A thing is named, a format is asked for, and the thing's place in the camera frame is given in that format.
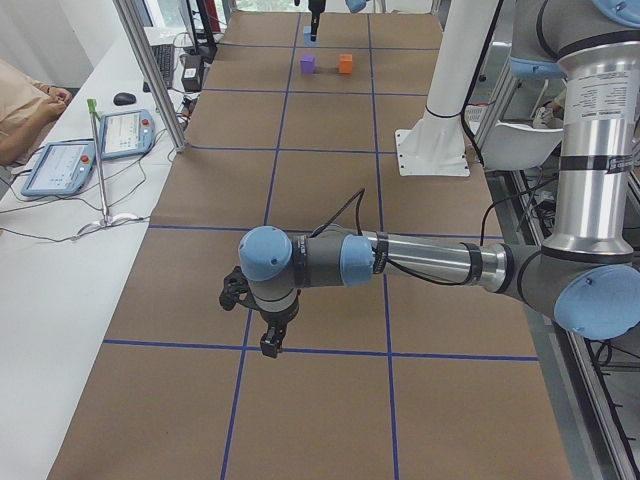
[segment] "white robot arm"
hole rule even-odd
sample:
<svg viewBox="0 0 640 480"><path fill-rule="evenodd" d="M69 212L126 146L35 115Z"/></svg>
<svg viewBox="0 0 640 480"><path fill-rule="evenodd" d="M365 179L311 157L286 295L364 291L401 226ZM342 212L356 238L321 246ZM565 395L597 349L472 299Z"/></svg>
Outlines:
<svg viewBox="0 0 640 480"><path fill-rule="evenodd" d="M514 32L514 73L557 75L557 65L567 77L553 234L539 249L335 227L289 237L258 227L243 238L240 267L225 278L220 303L261 313L265 355L281 351L300 289L357 285L379 273L480 285L590 339L640 322L640 272L622 238L640 89L640 1L519 0Z"/></svg>

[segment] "purple cube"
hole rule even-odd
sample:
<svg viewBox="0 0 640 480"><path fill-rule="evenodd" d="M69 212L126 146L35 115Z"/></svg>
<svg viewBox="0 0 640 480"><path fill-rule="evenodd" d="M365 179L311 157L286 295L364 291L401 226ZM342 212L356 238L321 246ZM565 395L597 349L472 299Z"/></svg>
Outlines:
<svg viewBox="0 0 640 480"><path fill-rule="evenodd" d="M316 56L306 54L300 57L300 70L302 73L313 73L316 69Z"/></svg>

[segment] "black mouse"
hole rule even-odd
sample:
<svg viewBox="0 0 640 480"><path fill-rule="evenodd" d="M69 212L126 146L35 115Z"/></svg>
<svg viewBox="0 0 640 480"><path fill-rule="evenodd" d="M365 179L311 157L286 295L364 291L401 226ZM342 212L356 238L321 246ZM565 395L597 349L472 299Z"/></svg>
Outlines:
<svg viewBox="0 0 640 480"><path fill-rule="evenodd" d="M132 103L136 103L137 98L133 93L120 92L113 97L113 103L115 105L131 105Z"/></svg>

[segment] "white table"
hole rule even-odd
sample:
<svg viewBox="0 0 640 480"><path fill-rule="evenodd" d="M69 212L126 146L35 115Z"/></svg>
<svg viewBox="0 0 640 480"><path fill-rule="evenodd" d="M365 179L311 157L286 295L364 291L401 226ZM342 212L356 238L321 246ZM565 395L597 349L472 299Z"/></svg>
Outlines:
<svg viewBox="0 0 640 480"><path fill-rule="evenodd" d="M150 43L171 43L180 30L150 29ZM174 86L180 86L180 68ZM134 93L138 102L114 106L113 96ZM170 92L175 106L182 95ZM142 92L142 73L124 36L96 67L46 141L91 137L87 98L98 111L146 108L164 128L150 93ZM146 182L111 213L148 216L155 206L171 163L173 144L164 134L142 161ZM132 158L109 162L105 176ZM107 182L110 202L126 195L142 179L133 166ZM18 178L19 192L25 178ZM92 174L91 184L97 181ZM82 198L100 207L96 187ZM7 192L0 211L24 207ZM79 201L58 201L0 214L0 226L53 238L74 235L102 218ZM58 454L140 247L147 223L100 231L76 242L54 244L0 234L0 479L44 480Z"/></svg>

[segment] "keyboard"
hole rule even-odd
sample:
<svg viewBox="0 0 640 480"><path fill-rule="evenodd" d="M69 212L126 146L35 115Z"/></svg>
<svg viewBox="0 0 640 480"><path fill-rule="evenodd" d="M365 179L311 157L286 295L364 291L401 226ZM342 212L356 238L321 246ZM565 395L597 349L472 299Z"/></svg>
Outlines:
<svg viewBox="0 0 640 480"><path fill-rule="evenodd" d="M158 64L158 68L160 69L160 73L162 74L162 80L164 80L164 84L167 88L171 88L173 86L173 71L174 71L174 56L173 53L175 49L173 45L170 43L162 44L162 45L151 45L151 51L153 52L153 56L156 59L156 63ZM149 91L149 85L147 82L144 82L142 90L145 92Z"/></svg>

